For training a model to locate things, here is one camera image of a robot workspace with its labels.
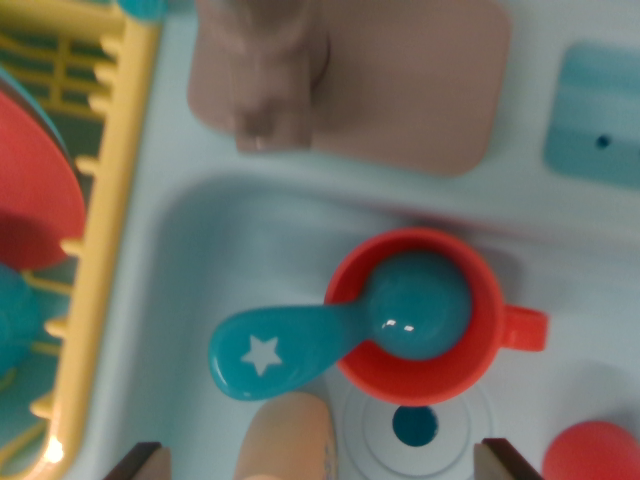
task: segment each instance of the teal toy spoon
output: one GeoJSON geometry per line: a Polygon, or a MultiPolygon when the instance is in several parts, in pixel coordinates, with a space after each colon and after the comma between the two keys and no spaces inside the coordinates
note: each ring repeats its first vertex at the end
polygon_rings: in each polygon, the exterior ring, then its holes
{"type": "Polygon", "coordinates": [[[471,311],[470,288],[452,261],[404,253],[380,263],[354,302],[230,317],[211,339],[211,372],[230,397],[271,398],[312,380],[365,340],[407,360],[440,356],[462,338],[471,311]]]}

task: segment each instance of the teal drain hole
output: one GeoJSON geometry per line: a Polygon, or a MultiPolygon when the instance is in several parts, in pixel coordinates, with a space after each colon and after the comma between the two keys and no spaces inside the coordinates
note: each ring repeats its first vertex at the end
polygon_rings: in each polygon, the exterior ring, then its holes
{"type": "Polygon", "coordinates": [[[438,418],[429,407],[399,407],[393,415],[393,432],[405,445],[424,447],[438,434],[438,418]]]}

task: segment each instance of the toy sink basin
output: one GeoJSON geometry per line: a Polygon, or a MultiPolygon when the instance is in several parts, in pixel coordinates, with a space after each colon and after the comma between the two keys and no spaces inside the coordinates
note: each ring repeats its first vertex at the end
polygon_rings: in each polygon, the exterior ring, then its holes
{"type": "MultiPolygon", "coordinates": [[[[509,301],[553,315],[547,352],[501,352],[477,387],[434,407],[441,431],[466,439],[419,449],[443,455],[455,448],[460,454],[435,478],[468,478],[469,449],[482,436],[506,435],[539,463],[548,442],[582,417],[624,412],[640,420],[640,372],[631,340],[640,335],[637,261],[616,264],[507,229],[442,222],[428,210],[385,211],[260,175],[184,176],[180,182],[182,193],[147,225],[154,240],[134,239],[121,258],[128,278],[114,294],[129,300],[112,307],[110,347],[103,352],[110,360],[101,372],[115,376],[117,388],[96,400],[110,405],[110,418],[94,418],[108,424],[99,430],[94,424],[94,432],[100,431],[102,451],[114,462],[126,446],[151,438],[171,447],[175,478],[214,471],[216,478],[230,478],[260,403],[231,400],[214,385],[206,360],[216,325],[247,308],[321,302],[333,270],[353,247],[416,224],[469,241],[490,262],[509,301]],[[619,328],[611,328],[611,315],[619,328]],[[451,412],[463,407],[466,420],[452,420],[451,412]]],[[[343,439],[341,478],[363,478],[367,465],[393,462],[382,453],[369,460],[351,438],[354,432],[363,431],[365,441],[382,438],[378,450],[395,451],[394,458],[414,448],[399,442],[387,422],[396,407],[363,398],[335,368],[307,389],[331,404],[343,439]]],[[[430,473],[413,461],[413,470],[406,467],[392,478],[430,473]]]]}
{"type": "Polygon", "coordinates": [[[141,440],[171,447],[174,478],[231,478],[259,404],[215,387],[215,326],[240,309],[322,301],[344,255],[405,225],[442,228],[477,248],[509,302],[551,314],[548,349],[502,351],[477,389],[434,407],[451,435],[417,448],[419,458],[388,427],[395,406],[359,396],[330,370],[308,388],[331,404],[341,480],[426,476],[420,458],[445,458],[442,446],[459,462],[430,479],[467,480],[466,449],[482,435],[508,437],[539,467],[555,435],[591,418],[640,434],[640,196],[543,163],[566,51],[592,37],[640,48],[640,8],[502,3],[514,42],[493,144],[478,168],[448,181],[318,153],[239,156],[186,105],[195,12],[169,16],[84,447],[65,480],[102,478],[141,440]]]}

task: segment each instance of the cup handle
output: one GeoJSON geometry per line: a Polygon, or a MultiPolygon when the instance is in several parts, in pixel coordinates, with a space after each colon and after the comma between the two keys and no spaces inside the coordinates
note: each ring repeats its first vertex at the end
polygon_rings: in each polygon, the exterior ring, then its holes
{"type": "Polygon", "coordinates": [[[503,347],[529,352],[544,350],[549,329],[546,313],[507,305],[505,320],[503,347]]]}

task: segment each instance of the red toy cup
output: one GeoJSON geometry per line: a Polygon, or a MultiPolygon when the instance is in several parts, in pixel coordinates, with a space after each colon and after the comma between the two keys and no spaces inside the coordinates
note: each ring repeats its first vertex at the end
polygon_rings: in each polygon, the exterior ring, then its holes
{"type": "Polygon", "coordinates": [[[562,432],[544,458],[546,480],[638,480],[640,444],[608,422],[585,422],[562,432]]]}
{"type": "Polygon", "coordinates": [[[475,250],[451,235],[427,228],[394,230],[361,244],[336,270],[325,303],[355,300],[380,262],[420,250],[446,256],[466,277],[473,302],[467,332],[447,353],[425,361],[404,360],[372,341],[364,342],[338,362],[342,373],[357,387],[398,405],[432,405],[459,395],[477,382],[501,347],[544,350],[547,315],[505,305],[495,276],[475,250]]]}

